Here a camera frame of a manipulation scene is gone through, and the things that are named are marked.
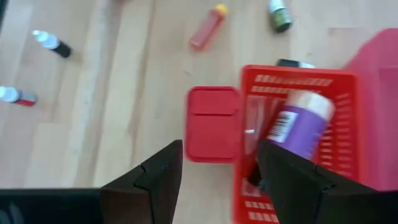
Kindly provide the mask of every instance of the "dropper bottle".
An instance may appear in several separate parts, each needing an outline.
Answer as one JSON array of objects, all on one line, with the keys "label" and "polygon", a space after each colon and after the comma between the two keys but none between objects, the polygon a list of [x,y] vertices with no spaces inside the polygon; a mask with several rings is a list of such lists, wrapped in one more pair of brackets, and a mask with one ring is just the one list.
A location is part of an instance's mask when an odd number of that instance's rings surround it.
[{"label": "dropper bottle", "polygon": [[34,93],[22,91],[14,87],[0,86],[0,100],[22,106],[33,106],[37,97]]},{"label": "dropper bottle", "polygon": [[72,49],[66,43],[59,40],[56,35],[41,30],[35,30],[32,34],[46,49],[56,52],[63,58],[67,58],[71,55]]},{"label": "dropper bottle", "polygon": [[276,32],[285,32],[292,26],[292,18],[283,0],[269,0],[269,13]]}]

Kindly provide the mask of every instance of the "red container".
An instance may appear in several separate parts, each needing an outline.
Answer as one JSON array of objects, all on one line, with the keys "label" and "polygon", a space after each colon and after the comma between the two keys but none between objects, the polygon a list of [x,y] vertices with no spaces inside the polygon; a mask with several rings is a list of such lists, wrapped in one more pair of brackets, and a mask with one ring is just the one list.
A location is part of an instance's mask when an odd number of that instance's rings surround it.
[{"label": "red container", "polygon": [[193,87],[187,96],[185,155],[194,162],[233,163],[241,148],[242,104],[233,87]]},{"label": "red container", "polygon": [[[248,140],[245,137],[247,134],[245,130],[253,111],[258,111],[258,108],[248,105],[248,99],[254,96],[265,97],[266,102],[259,105],[264,106],[264,111],[269,111],[270,105],[283,101],[288,92],[294,89],[320,93],[333,100],[336,106],[335,115],[319,143],[313,161],[360,182],[359,148],[361,148],[362,139],[359,133],[361,128],[358,122],[360,113],[356,77],[343,70],[247,65],[243,68],[241,82],[243,108],[246,110],[243,114],[245,125],[242,125],[241,131],[241,150],[235,163],[233,205],[235,223],[278,223],[269,198],[246,181],[254,164],[256,150],[245,149],[244,146],[247,144],[244,141]],[[263,117],[264,122],[267,123],[271,116],[272,113],[267,113]]]}]

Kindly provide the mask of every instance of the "barcode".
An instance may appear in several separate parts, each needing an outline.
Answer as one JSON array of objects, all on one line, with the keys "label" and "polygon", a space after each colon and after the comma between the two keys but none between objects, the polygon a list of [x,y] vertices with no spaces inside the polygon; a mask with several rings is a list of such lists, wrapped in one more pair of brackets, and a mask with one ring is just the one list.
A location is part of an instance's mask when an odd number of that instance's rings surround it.
[{"label": "barcode", "polygon": [[268,134],[267,139],[276,142],[285,142],[286,137],[289,135],[290,130],[296,120],[297,113],[290,111],[282,111],[279,113],[274,126]]}]

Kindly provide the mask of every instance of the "white cap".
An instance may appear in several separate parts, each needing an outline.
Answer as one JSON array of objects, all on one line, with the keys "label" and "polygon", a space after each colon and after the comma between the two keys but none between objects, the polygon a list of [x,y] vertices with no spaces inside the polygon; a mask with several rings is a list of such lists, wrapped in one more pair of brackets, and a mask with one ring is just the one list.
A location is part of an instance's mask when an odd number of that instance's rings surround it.
[{"label": "white cap", "polygon": [[4,102],[15,102],[19,98],[18,90],[13,87],[0,86],[0,100]]},{"label": "white cap", "polygon": [[272,14],[276,10],[285,9],[283,0],[269,0],[269,12]]},{"label": "white cap", "polygon": [[56,49],[60,45],[57,36],[49,34],[46,31],[35,30],[32,34],[35,36],[36,40],[45,48]]},{"label": "white cap", "polygon": [[292,90],[285,105],[297,106],[309,110],[329,121],[335,112],[335,106],[328,98],[305,90]]}]

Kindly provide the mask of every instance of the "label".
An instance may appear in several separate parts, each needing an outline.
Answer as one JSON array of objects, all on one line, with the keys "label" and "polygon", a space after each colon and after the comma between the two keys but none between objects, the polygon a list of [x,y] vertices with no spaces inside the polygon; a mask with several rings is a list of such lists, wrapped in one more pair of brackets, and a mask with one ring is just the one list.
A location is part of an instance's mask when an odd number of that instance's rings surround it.
[{"label": "label", "polygon": [[291,111],[282,111],[279,113],[274,126],[268,134],[267,139],[275,142],[285,142],[286,137],[289,135],[290,130],[297,118],[298,113]]},{"label": "label", "polygon": [[291,23],[289,12],[287,9],[281,9],[273,13],[272,18],[274,19],[274,27],[278,28],[284,24]]}]

